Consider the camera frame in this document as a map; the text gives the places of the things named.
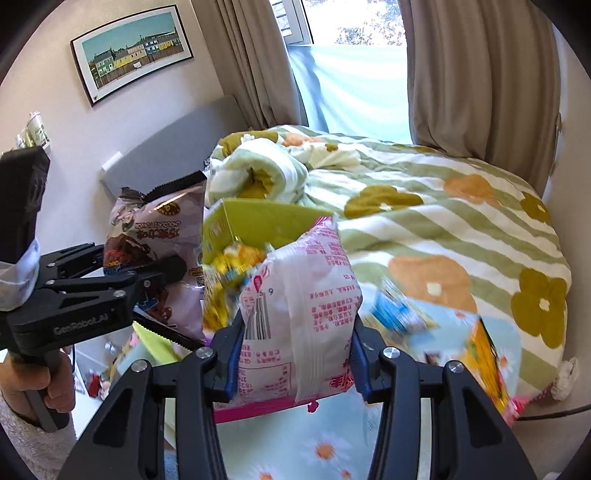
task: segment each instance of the yellow box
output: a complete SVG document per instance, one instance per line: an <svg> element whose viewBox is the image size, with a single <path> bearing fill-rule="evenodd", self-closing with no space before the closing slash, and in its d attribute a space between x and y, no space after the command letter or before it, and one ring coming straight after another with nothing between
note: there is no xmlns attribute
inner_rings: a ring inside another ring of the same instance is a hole
<svg viewBox="0 0 591 480"><path fill-rule="evenodd" d="M322 216L332 216L332 212L269 200L220 200L203 222L203 263L210 264L234 237L249 247L265 249L269 243L281 248L306 233Z"/></svg>

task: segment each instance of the rolled blanket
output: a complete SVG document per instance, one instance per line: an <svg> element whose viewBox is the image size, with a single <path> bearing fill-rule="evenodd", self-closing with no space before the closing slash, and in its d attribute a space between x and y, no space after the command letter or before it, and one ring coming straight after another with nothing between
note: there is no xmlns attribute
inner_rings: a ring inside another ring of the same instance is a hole
<svg viewBox="0 0 591 480"><path fill-rule="evenodd" d="M223 160L212 157L206 206L226 197L295 203L303 194L308 170L282 145L248 138Z"/></svg>

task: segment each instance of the nutrition label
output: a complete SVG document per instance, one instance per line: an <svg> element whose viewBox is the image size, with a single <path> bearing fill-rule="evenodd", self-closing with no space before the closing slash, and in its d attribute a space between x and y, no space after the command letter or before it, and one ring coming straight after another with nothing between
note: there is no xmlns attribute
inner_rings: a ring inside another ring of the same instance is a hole
<svg viewBox="0 0 591 480"><path fill-rule="evenodd" d="M238 369L238 392L247 402L286 397L290 390L291 362L272 367Z"/></svg>

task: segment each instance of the pink snack bag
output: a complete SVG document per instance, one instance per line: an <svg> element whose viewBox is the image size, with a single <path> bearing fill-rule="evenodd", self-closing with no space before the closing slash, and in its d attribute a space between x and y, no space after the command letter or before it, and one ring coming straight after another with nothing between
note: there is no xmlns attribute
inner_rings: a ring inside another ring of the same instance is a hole
<svg viewBox="0 0 591 480"><path fill-rule="evenodd" d="M216 421L244 419L345 392L362 296L332 219L268 254L240 295L245 334L238 395Z"/></svg>

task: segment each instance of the tree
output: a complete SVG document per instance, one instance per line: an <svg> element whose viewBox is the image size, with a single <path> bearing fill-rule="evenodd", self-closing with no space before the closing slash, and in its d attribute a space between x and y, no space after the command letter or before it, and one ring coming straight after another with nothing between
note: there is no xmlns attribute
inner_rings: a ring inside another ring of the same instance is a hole
<svg viewBox="0 0 591 480"><path fill-rule="evenodd" d="M388 45L401 46L406 43L404 24L398 0L382 0L386 3L386 11L379 14L379 20L374 20L372 28L377 29L386 39Z"/></svg>
<svg viewBox="0 0 591 480"><path fill-rule="evenodd" d="M315 7L316 5L322 5L326 0L304 0L304 7Z"/></svg>
<svg viewBox="0 0 591 480"><path fill-rule="evenodd" d="M340 27L336 42L341 45L371 45L373 35L365 31L367 26L364 22L362 27Z"/></svg>

